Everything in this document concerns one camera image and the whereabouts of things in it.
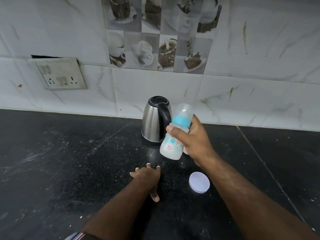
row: kettle button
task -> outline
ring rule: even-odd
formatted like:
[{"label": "kettle button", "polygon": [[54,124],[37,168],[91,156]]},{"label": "kettle button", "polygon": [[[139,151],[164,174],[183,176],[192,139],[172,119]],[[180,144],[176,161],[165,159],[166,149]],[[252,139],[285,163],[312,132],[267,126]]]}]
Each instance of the kettle button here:
[{"label": "kettle button", "polygon": [[169,111],[166,111],[164,114],[168,119],[170,119],[170,112]]}]

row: baby bottle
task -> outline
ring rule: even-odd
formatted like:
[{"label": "baby bottle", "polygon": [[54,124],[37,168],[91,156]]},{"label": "baby bottle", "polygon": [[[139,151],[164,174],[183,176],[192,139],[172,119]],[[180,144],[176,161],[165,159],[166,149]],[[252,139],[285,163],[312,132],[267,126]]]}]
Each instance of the baby bottle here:
[{"label": "baby bottle", "polygon": [[[189,127],[193,117],[193,108],[190,104],[179,104],[170,125],[182,129],[185,133],[189,132]],[[181,141],[166,133],[160,146],[160,153],[172,160],[179,160],[183,151]]]}]

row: hand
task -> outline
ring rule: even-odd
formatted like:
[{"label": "hand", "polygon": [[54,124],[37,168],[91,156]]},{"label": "hand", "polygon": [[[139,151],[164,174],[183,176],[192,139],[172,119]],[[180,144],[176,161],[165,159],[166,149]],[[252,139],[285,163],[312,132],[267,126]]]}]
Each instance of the hand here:
[{"label": "hand", "polygon": [[160,174],[160,166],[158,165],[156,169],[153,169],[150,163],[146,164],[146,168],[136,168],[135,172],[130,172],[131,177],[133,177],[135,180],[140,180],[141,183],[146,184],[147,187],[150,187],[150,196],[155,202],[160,200],[157,193]]},{"label": "hand", "polygon": [[182,142],[187,153],[198,166],[201,166],[203,160],[217,156],[211,146],[206,130],[195,115],[193,115],[191,121],[189,134],[172,125],[168,125],[166,131]]}]

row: black granite countertop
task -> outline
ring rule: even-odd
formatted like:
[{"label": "black granite countertop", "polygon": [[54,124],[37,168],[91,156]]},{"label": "black granite countertop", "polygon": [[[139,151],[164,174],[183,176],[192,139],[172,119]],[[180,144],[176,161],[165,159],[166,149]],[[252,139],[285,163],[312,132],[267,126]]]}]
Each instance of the black granite countertop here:
[{"label": "black granite countertop", "polygon": [[[159,203],[145,202],[132,239],[242,239],[213,185],[193,192],[189,156],[163,157],[141,120],[0,110],[0,239],[64,239],[128,182],[161,166]],[[306,222],[319,222],[320,133],[205,125],[221,157]]]}]

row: stainless steel kettle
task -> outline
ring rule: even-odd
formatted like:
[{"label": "stainless steel kettle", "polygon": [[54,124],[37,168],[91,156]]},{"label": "stainless steel kettle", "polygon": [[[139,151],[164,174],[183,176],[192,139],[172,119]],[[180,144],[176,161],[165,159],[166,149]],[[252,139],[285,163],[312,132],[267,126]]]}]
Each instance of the stainless steel kettle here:
[{"label": "stainless steel kettle", "polygon": [[169,100],[162,96],[151,97],[142,117],[142,136],[151,142],[162,142],[166,127],[171,123]]}]

